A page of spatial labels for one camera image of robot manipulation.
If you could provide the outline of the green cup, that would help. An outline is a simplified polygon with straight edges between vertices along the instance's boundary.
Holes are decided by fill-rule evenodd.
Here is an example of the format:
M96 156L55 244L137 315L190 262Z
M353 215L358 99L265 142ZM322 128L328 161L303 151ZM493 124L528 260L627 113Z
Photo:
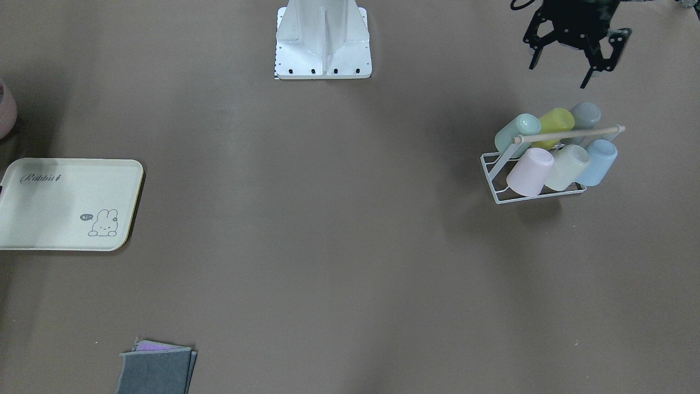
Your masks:
M497 132L494 144L500 154L514 142L517 136L538 135L541 132L540 120L532 114L520 114Z

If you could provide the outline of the cream rabbit serving tray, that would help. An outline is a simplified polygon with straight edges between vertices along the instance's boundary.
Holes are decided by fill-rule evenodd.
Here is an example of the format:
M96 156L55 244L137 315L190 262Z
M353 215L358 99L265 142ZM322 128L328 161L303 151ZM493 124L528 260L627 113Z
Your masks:
M120 249L143 175L143 165L132 159L15 160L2 178L1 248Z

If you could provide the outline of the grey cup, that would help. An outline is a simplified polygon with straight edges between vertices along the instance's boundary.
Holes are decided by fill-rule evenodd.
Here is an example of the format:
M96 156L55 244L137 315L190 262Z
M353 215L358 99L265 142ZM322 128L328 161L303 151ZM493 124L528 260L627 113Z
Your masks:
M602 110L592 102L580 102L571 107L569 112L574 118L572 131L593 129L602 119Z

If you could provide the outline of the yellow cup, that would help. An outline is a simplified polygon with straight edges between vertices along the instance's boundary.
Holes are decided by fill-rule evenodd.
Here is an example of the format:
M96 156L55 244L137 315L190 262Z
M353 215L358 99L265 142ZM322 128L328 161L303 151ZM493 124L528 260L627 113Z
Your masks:
M544 114L542 115L542 117L538 118L538 120L540 121L541 125L539 135L567 132L572 130L575 126L575 118L570 112L570 110L567 110L562 107L557 107L555 109L550 110L549 112L547 112L547 114ZM530 146L533 148L550 150L553 147L555 147L555 145L557 145L560 142L560 140L561 138L537 141L533 142Z

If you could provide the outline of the blue cup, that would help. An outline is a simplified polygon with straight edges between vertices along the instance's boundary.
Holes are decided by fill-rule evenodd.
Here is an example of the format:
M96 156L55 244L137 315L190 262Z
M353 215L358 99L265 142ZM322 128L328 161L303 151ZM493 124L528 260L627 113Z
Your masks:
M590 157L590 164L586 170L580 174L575 182L585 187L595 187L602 182L608 170L612 167L618 156L615 145L604 139L597 139L585 148Z

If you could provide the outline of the cream cup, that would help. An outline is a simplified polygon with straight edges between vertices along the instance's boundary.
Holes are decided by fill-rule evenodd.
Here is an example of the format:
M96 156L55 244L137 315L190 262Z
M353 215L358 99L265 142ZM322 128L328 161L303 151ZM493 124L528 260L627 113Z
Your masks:
M545 187L552 190L565 190L591 164L588 151L577 144L563 147L553 155L553 168L545 181Z

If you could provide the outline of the pink cup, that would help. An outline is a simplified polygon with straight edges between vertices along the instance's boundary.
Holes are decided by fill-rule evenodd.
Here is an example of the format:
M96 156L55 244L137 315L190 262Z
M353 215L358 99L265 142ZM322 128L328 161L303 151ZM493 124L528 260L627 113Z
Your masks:
M518 195L539 195L553 170L555 159L549 150L527 149L506 177L507 186Z

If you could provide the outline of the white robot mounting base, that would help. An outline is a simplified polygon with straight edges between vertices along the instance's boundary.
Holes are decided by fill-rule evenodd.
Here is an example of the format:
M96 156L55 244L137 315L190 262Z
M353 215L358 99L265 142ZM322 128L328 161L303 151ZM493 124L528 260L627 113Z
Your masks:
M368 13L355 1L290 1L277 10L279 80L370 78Z

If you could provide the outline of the folded grey cloth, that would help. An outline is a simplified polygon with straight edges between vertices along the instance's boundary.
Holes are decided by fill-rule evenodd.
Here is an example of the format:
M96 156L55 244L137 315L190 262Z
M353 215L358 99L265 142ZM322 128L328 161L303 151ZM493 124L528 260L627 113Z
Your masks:
M187 346L137 340L120 354L116 393L188 393L197 351Z

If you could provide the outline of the large pink ice bowl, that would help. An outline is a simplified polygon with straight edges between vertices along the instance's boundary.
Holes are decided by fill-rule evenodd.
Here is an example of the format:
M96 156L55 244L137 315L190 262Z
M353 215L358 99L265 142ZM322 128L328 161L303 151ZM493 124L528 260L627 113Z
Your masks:
M15 126L18 109L15 97L10 88L1 80L1 140L12 131Z

